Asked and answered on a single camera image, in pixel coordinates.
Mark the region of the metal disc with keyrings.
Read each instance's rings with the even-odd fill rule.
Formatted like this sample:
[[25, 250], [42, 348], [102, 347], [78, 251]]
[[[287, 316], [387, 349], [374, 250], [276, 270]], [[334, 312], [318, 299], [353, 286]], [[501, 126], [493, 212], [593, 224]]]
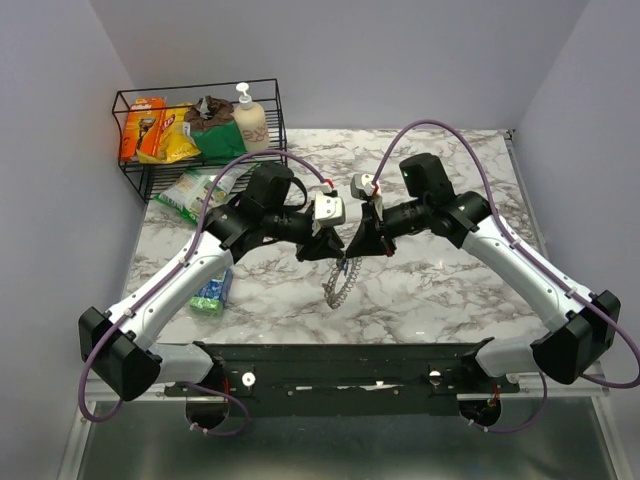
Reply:
[[338, 269], [338, 262], [342, 259], [336, 261], [328, 279], [322, 284], [325, 302], [332, 310], [339, 308], [347, 299], [356, 284], [362, 264], [361, 257], [346, 258], [350, 264], [348, 274], [344, 276]]

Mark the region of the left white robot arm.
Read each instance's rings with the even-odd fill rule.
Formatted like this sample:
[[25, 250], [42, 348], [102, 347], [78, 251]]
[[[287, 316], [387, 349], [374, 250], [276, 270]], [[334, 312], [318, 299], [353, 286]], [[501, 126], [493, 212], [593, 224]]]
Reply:
[[345, 220], [342, 199], [322, 178], [313, 201], [286, 204], [290, 187], [300, 183], [283, 164], [260, 165], [244, 191], [201, 216], [187, 244], [142, 287], [106, 311], [90, 307], [82, 313], [81, 376], [94, 372], [122, 401], [166, 382], [188, 382], [201, 395], [214, 393], [222, 372], [205, 347], [156, 340], [209, 280], [254, 249], [288, 242], [301, 261], [341, 257], [343, 244], [335, 228]]

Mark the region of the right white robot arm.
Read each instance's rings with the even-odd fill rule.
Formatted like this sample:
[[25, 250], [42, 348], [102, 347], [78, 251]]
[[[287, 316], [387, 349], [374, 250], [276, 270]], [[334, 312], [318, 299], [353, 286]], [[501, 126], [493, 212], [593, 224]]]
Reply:
[[570, 385], [608, 350], [614, 330], [593, 310], [600, 308], [616, 319], [620, 301], [614, 294], [594, 295], [572, 280], [566, 282], [567, 290], [552, 282], [540, 270], [549, 262], [515, 233], [504, 235], [484, 197], [473, 191], [455, 193], [438, 157], [415, 155], [399, 168], [411, 199], [390, 208], [383, 207], [371, 175], [353, 176], [351, 195], [362, 202], [362, 218], [347, 258], [391, 256], [396, 238], [429, 230], [497, 273], [548, 330], [542, 337], [482, 341], [459, 370], [467, 389], [480, 392], [496, 377], [536, 371]]

